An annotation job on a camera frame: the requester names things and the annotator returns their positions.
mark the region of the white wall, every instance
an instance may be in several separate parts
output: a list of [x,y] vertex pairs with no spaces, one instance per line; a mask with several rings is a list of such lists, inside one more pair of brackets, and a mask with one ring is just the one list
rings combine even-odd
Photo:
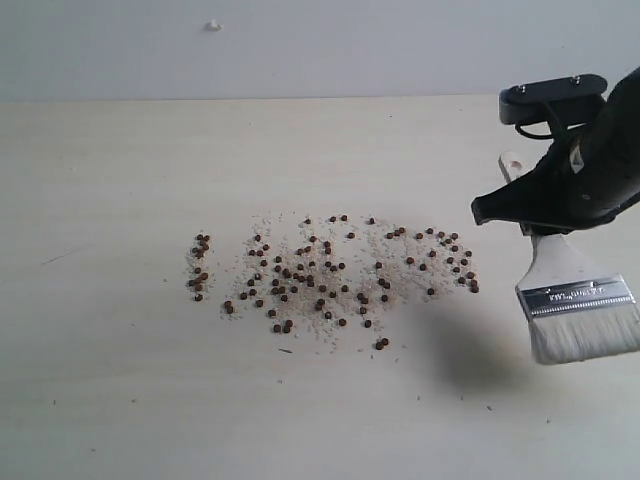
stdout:
[[[224,25],[207,32],[212,18]],[[638,0],[2,0],[0,101],[495,92],[640,65]]]

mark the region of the wooden table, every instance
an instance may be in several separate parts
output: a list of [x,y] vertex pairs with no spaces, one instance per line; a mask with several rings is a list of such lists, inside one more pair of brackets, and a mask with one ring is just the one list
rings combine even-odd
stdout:
[[[0,105],[0,476],[638,476],[640,357],[534,364],[513,290],[529,241],[469,209],[501,151],[545,148],[494,96]],[[398,301],[382,332],[349,317],[335,346],[270,333],[234,297],[253,226],[343,212],[359,235],[369,215],[459,232],[480,293]],[[635,291],[639,215],[571,235]]]

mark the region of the light wood surface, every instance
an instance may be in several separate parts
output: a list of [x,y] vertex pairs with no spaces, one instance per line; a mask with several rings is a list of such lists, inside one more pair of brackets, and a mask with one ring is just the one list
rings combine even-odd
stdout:
[[[494,96],[0,105],[0,476],[638,476],[640,357],[535,365],[529,240],[469,209],[501,151],[545,148]],[[383,311],[382,352],[356,320],[329,353],[221,317],[252,225],[342,212],[459,232],[481,292]],[[570,236],[636,292],[639,215]]]

